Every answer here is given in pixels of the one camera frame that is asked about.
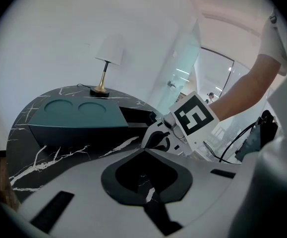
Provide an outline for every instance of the white sleeve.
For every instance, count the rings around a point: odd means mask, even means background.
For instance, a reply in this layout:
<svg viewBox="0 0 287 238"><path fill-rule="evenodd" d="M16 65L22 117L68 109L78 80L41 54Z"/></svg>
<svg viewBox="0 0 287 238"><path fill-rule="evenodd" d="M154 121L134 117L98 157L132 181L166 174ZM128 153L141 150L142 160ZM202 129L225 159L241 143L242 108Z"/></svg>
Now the white sleeve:
<svg viewBox="0 0 287 238"><path fill-rule="evenodd" d="M281 64L279 74L287 74L287 54L280 39L276 23L272 23L268 18L261 34L261 44L259 54L267 55Z"/></svg>

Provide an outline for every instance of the glass door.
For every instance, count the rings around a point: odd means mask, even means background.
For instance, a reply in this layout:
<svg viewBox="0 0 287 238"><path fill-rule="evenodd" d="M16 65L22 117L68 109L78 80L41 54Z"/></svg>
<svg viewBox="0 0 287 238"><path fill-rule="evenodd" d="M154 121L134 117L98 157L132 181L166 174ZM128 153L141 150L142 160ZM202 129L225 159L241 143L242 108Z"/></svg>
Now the glass door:
<svg viewBox="0 0 287 238"><path fill-rule="evenodd" d="M169 107L176 102L181 90L189 82L188 78L194 69L199 50L200 32L198 22L196 22L192 32L187 36L182 52L176 57L174 68L171 68L173 73L169 77L167 87L157 105L157 110L160 113L165 115L169 112Z"/></svg>
<svg viewBox="0 0 287 238"><path fill-rule="evenodd" d="M224 95L242 76L246 75L249 72L249 69L238 63L234 62L233 67L231 68L230 76L227 80L227 83L223 89L222 95ZM220 157L226 147L231 144L231 142L242 132L247 126L257 121L258 117L263 112L265 105L267 103L267 98L271 94L272 90L268 89L261 100L256 103L251 108L246 111L230 117L224 121L218 123L214 128L205 142L212 148L214 153ZM244 136L238 139L234 144L230 146L226 152L224 159L228 161L233 161L238 163L236 159L229 159L231 156L235 155L235 151L238 150L244 140L247 138L250 131L246 132ZM197 152L202 155L207 160L217 162L218 159L215 158L209 151L207 151L204 145L200 145L197 148Z"/></svg>

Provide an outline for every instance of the white marble veining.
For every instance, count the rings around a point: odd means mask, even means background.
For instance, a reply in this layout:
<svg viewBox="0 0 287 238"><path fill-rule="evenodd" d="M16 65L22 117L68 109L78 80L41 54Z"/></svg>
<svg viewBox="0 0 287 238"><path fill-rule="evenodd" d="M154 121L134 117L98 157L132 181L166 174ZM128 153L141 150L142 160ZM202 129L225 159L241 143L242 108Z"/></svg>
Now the white marble veining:
<svg viewBox="0 0 287 238"><path fill-rule="evenodd" d="M11 130L26 130L26 131L28 131L26 128L12 128Z"/></svg>
<svg viewBox="0 0 287 238"><path fill-rule="evenodd" d="M41 98L41 99L39 99L37 102L35 102L34 105L43 102L47 97L50 97L50 95L41 95L41 96L39 96L39 97L43 97L43 98Z"/></svg>
<svg viewBox="0 0 287 238"><path fill-rule="evenodd" d="M117 91L116 90L110 90L111 93L116 93ZM131 96L129 94L126 94L126 93L121 93L121 92L118 92L118 95L124 95L124 96Z"/></svg>
<svg viewBox="0 0 287 238"><path fill-rule="evenodd" d="M100 98L100 99L131 99L130 97L96 97L96 96L84 96L84 98Z"/></svg>
<svg viewBox="0 0 287 238"><path fill-rule="evenodd" d="M140 186L146 184L148 181L149 181L149 180L146 180L144 183L140 184L138 187L140 187Z"/></svg>
<svg viewBox="0 0 287 238"><path fill-rule="evenodd" d="M86 146L85 146L83 149L81 149L81 150L78 150L78 151L73 152L73 153L70 152L70 154L63 155L63 156L61 156L60 159L58 159L58 160L55 160L55 158L54 158L52 161L48 161L48 162L44 162L44 163L41 163L41 164L36 165L37 156L39 155L39 153L40 153L42 150L44 150L44 149L46 148L46 146L44 146L44 147L43 147L40 151L38 151L38 153L36 154L36 156L35 156L35 161L34 161L33 166L28 167L25 171L21 172L20 174L18 174L18 175L16 175L16 176L9 177L9 179L12 179L12 180L10 181L11 186L13 186L14 183L15 183L17 180L21 179L22 177L26 176L27 174L32 173L32 172L34 172L34 171L39 171L39 170L46 169L46 168L48 168L49 166L54 165L55 163L61 161L62 159L65 159L65 158L67 158L67 157L69 157L69 156L72 156L73 154L75 154L75 153L77 153L77 152L83 152L83 150L85 150L87 147L88 147L88 145L86 145Z"/></svg>
<svg viewBox="0 0 287 238"><path fill-rule="evenodd" d="M63 94L63 93L62 93L63 89L68 89L68 88L71 88L71 86L61 87L58 94L59 94L59 95L62 95L62 94Z"/></svg>
<svg viewBox="0 0 287 238"><path fill-rule="evenodd" d="M109 155L110 153L113 153L113 152L115 152L115 151L121 150L122 148L126 147L126 146L129 145L133 140L135 140L135 139L137 139L137 138L138 138L138 136L128 139L127 141L123 142L121 145L117 146L116 148L114 148L113 150L111 150L111 151L109 151L108 153L104 154L103 156L107 156L107 155ZM53 158L52 161L43 162L43 163L40 163L40 164L37 165L38 155L39 155L46 147L47 147L47 146L45 145L43 148L41 148L41 149L37 152L37 154L36 154L36 156L35 156L34 163L33 163L32 166L30 165L25 171L23 171L23 172L18 172L18 173L15 174L14 176L9 177L9 179L11 180L11 181L10 181L11 186L13 186L14 183L15 183L17 180L21 179L22 177L26 176L27 174L32 173L32 172L34 172L34 171L39 171L39 170L46 169L46 168L48 168L49 166L54 165L55 163L61 161L61 160L64 159L64 158L67 158L67 157L69 157L69 156L72 156L72 155L75 154L75 153L86 153L86 154L88 155L89 160L91 160L89 154L88 154L87 152L84 152L84 150L88 147L88 145L86 145L83 149L77 150L77 151L75 151L75 152L73 152L73 153L70 152L69 154L62 155L62 156L57 160L56 158L57 158L57 155L58 155L58 153L59 153L59 151L60 151L60 148L59 148L58 151L56 152L56 154L55 154L55 156L54 156L54 158Z"/></svg>
<svg viewBox="0 0 287 238"><path fill-rule="evenodd" d="M154 189L154 188L151 188L151 189L149 190L149 193L148 193L147 197L145 198L145 201L146 201L147 203L151 201L154 192L155 192L155 189Z"/></svg>
<svg viewBox="0 0 287 238"><path fill-rule="evenodd" d="M145 106L145 103L142 104L141 101L137 101L137 105Z"/></svg>
<svg viewBox="0 0 287 238"><path fill-rule="evenodd" d="M39 108L34 108L34 103L32 104L32 107L29 109L29 112L26 114L25 122L28 120L29 114L33 109L39 109Z"/></svg>
<svg viewBox="0 0 287 238"><path fill-rule="evenodd" d="M46 156L45 158L38 160L36 163L42 162L43 160L47 159L47 158L48 158L50 155L52 155L53 153L57 153L57 151L56 151L56 152L52 152L51 154L49 154L49 155ZM27 168L27 167L29 167L29 166L31 166L31 165L33 165L33 164L34 164L34 162L32 162L32 163L30 163L30 164L24 166L24 167L21 168L17 173L15 173L13 176L9 177L9 179L13 179L15 176L17 176L19 173L21 173L22 170L24 170L25 168Z"/></svg>
<svg viewBox="0 0 287 238"><path fill-rule="evenodd" d="M101 157L104 157L104 156L107 156L107 155L109 155L110 153L113 153L113 152L115 152L115 151L121 150L122 148L126 147L126 146L129 145L133 140L135 140L135 139L137 139L137 138L138 138L138 136L137 136L137 137L132 137L132 138L128 139L127 141L123 142L121 145L117 146L117 147L114 148L113 150L109 151L108 153L104 154L103 156L100 156L100 158L101 158Z"/></svg>
<svg viewBox="0 0 287 238"><path fill-rule="evenodd" d="M80 90L80 91L78 91L78 92L74 92L74 93L66 93L65 95L70 95L70 94L80 93L80 92L82 92L82 91L84 91L84 90Z"/></svg>
<svg viewBox="0 0 287 238"><path fill-rule="evenodd" d="M19 122L20 119L23 117L23 115L21 115L20 118L19 118L15 123ZM16 129L11 129L11 130L10 130L10 134L9 134L8 140L12 137L12 135L13 135L13 133L14 133L15 131L16 131Z"/></svg>
<svg viewBox="0 0 287 238"><path fill-rule="evenodd" d="M42 188L42 186L40 186L39 188L12 188L13 190L16 190L16 191L30 191L30 192L35 192L35 191L38 191L40 188Z"/></svg>

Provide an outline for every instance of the table lamp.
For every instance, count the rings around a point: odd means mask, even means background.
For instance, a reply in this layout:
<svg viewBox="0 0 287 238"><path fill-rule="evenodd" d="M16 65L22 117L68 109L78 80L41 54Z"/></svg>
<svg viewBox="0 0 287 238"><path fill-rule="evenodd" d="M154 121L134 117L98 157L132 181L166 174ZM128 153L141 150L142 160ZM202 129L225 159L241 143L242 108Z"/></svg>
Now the table lamp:
<svg viewBox="0 0 287 238"><path fill-rule="evenodd" d="M104 87L107 67L110 62L116 65L120 65L123 50L124 50L124 39L122 35L120 34L110 35L104 40L95 58L105 61L106 64L99 85L96 86L95 88L90 89L90 94L92 96L97 97L109 96L109 92Z"/></svg>

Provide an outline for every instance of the black lamp base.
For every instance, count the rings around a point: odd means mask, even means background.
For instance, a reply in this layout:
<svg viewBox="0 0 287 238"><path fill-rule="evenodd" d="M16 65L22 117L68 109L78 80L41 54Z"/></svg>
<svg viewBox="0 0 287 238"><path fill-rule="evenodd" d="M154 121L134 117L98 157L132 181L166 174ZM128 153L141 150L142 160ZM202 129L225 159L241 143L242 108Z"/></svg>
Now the black lamp base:
<svg viewBox="0 0 287 238"><path fill-rule="evenodd" d="M99 92L93 88L90 88L90 95L91 96L96 96L96 97L108 97L109 96L109 92Z"/></svg>

